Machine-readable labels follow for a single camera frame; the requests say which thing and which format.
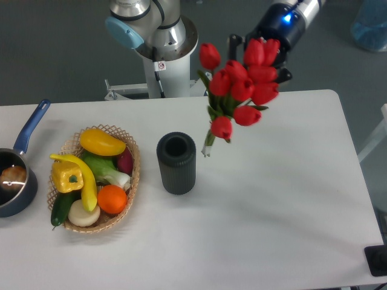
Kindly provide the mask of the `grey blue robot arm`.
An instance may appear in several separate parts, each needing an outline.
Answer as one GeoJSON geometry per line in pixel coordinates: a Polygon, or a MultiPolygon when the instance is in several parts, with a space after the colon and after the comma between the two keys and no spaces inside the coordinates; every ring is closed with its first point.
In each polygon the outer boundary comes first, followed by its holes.
{"type": "MultiPolygon", "coordinates": [[[[298,43],[324,1],[273,1],[258,25],[246,36],[232,34],[227,57],[236,59],[239,46],[252,40],[277,39],[279,55],[274,66],[278,82],[291,80],[285,67],[289,52],[298,43]]],[[[189,94],[190,55],[198,45],[196,26],[180,13],[179,1],[110,1],[105,26],[121,45],[143,59],[150,98],[183,97],[189,94]]]]}

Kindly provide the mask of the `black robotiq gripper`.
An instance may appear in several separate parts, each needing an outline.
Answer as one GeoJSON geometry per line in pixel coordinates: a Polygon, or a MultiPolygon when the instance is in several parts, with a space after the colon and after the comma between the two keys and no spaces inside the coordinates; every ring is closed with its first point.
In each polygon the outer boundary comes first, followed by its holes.
{"type": "Polygon", "coordinates": [[[286,65],[289,52],[299,42],[307,29],[307,20],[301,12],[303,2],[274,2],[268,8],[258,25],[245,37],[230,34],[227,39],[227,58],[237,59],[237,49],[244,45],[247,48],[252,39],[276,39],[280,42],[279,54],[274,66],[280,68],[275,83],[281,84],[293,78],[292,73],[283,67],[286,65]]]}

